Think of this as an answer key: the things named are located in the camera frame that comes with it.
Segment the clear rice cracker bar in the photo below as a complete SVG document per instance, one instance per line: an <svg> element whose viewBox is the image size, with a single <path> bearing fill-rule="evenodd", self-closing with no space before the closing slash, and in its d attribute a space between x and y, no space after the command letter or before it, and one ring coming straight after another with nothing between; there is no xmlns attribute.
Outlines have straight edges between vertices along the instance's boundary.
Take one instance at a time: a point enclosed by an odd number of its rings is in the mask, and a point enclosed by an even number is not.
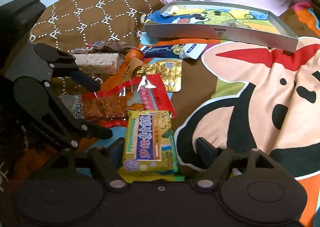
<svg viewBox="0 0 320 227"><path fill-rule="evenodd" d="M77 53L73 56L84 74L114 75L124 62L124 55L119 53Z"/></svg>

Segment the yellow cracker snack packet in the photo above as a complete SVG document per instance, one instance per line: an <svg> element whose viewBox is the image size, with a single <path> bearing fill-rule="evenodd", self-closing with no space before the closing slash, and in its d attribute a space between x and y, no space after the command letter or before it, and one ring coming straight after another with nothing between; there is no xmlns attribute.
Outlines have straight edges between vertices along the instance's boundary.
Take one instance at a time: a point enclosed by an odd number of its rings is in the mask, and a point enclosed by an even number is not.
<svg viewBox="0 0 320 227"><path fill-rule="evenodd" d="M128 183L134 181L184 181L167 110L129 111L121 167Z"/></svg>

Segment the red spicy tofu snack packet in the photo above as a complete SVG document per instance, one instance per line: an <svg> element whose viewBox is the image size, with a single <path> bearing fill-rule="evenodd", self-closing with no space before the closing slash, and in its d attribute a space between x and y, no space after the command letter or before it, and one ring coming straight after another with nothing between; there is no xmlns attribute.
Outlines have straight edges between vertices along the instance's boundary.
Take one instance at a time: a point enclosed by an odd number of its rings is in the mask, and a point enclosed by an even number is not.
<svg viewBox="0 0 320 227"><path fill-rule="evenodd" d="M133 78L109 91L62 95L61 100L75 118L107 128L127 126L129 111L164 110L176 117L160 74Z"/></svg>

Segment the gold foil snack packet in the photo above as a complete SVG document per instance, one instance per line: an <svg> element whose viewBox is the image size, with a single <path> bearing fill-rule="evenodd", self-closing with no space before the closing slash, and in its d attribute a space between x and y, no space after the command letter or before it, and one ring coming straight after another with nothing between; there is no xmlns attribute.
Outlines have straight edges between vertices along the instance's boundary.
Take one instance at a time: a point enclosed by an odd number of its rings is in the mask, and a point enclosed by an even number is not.
<svg viewBox="0 0 320 227"><path fill-rule="evenodd" d="M121 83L144 75L160 74L167 92L179 92L182 87L182 60L160 59L151 64L133 57L121 78Z"/></svg>

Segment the dark brown snack wrapper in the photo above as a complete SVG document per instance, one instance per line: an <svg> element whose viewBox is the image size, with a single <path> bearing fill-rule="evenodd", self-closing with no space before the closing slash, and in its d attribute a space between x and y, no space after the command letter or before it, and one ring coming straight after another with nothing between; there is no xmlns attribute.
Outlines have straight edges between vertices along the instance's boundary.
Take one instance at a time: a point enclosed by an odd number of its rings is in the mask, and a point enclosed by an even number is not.
<svg viewBox="0 0 320 227"><path fill-rule="evenodd" d="M131 49L134 49L134 46L131 46L125 42L121 41L97 41L91 44L86 45L85 49L89 53L127 53Z"/></svg>

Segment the brown PF patterned pillow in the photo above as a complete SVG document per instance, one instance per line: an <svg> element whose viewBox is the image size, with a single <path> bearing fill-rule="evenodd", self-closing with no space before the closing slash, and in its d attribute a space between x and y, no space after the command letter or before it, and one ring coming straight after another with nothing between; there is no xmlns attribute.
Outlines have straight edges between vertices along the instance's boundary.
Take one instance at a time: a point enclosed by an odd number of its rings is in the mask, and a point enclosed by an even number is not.
<svg viewBox="0 0 320 227"><path fill-rule="evenodd" d="M160 0L60 0L41 14L29 40L64 52L102 40L139 46L145 31L141 16L163 5Z"/></svg>

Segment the colourful cartoon bedsheet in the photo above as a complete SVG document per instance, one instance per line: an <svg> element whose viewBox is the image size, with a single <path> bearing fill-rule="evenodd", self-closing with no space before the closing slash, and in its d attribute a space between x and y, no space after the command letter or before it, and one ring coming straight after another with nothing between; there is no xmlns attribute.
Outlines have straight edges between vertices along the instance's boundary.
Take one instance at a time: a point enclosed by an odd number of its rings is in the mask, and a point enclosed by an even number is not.
<svg viewBox="0 0 320 227"><path fill-rule="evenodd" d="M52 91L60 100L92 93L70 77L53 78ZM106 190L91 175L88 151L125 139L127 126L108 128L109 139L83 138L76 150L58 152L26 138L1 78L1 226L318 224L318 38L300 37L294 52L215 44L198 61L185 62L182 89L170 100L184 181ZM226 180L214 190L191 183L207 169L197 155L200 137L235 151Z"/></svg>

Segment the small orange fruit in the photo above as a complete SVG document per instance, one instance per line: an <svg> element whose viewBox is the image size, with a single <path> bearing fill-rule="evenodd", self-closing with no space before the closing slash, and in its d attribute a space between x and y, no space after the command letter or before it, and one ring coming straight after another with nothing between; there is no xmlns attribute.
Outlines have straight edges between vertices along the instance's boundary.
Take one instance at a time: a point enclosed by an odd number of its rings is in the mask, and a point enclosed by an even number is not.
<svg viewBox="0 0 320 227"><path fill-rule="evenodd" d="M128 53L130 58L137 58L140 60L143 60L144 58L144 53L140 51L139 49L131 49Z"/></svg>

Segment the blue white snack sachet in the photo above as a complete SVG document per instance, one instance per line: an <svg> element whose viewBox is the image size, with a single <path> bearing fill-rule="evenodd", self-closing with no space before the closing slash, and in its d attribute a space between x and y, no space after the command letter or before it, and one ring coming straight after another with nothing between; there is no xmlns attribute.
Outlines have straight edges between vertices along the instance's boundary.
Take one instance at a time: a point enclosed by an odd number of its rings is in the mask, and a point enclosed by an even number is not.
<svg viewBox="0 0 320 227"><path fill-rule="evenodd" d="M163 46L143 46L140 51L145 58L180 58L197 59L205 50L207 44L188 43Z"/></svg>

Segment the grey cardboard box lid tray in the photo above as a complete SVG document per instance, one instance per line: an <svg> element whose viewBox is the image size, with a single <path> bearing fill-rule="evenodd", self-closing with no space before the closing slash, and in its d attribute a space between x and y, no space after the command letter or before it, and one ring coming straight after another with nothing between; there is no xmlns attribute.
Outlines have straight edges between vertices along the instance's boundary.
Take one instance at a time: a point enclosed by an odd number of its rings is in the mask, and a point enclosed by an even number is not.
<svg viewBox="0 0 320 227"><path fill-rule="evenodd" d="M272 12L213 1L172 1L141 18L150 38L230 40L294 52L298 37Z"/></svg>

